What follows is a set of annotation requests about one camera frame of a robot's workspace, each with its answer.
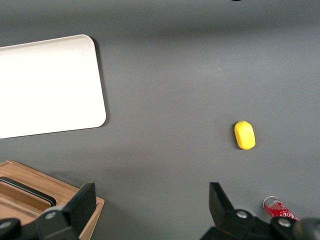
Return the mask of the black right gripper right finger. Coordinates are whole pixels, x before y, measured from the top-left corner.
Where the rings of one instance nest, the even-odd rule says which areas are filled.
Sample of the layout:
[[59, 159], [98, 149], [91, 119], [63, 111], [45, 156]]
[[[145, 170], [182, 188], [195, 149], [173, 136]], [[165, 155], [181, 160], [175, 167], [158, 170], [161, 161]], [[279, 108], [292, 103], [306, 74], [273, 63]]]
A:
[[294, 219], [277, 216], [269, 223], [233, 207], [218, 182], [209, 184], [209, 211], [214, 222], [202, 240], [293, 240]]

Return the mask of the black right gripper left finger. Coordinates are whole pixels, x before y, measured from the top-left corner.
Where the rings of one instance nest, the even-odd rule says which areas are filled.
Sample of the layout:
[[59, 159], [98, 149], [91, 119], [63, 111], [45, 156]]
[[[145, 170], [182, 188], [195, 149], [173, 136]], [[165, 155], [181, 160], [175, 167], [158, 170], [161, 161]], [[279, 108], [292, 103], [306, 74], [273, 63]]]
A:
[[96, 185], [85, 183], [61, 209], [51, 207], [34, 221], [0, 220], [2, 240], [78, 240], [96, 210]]

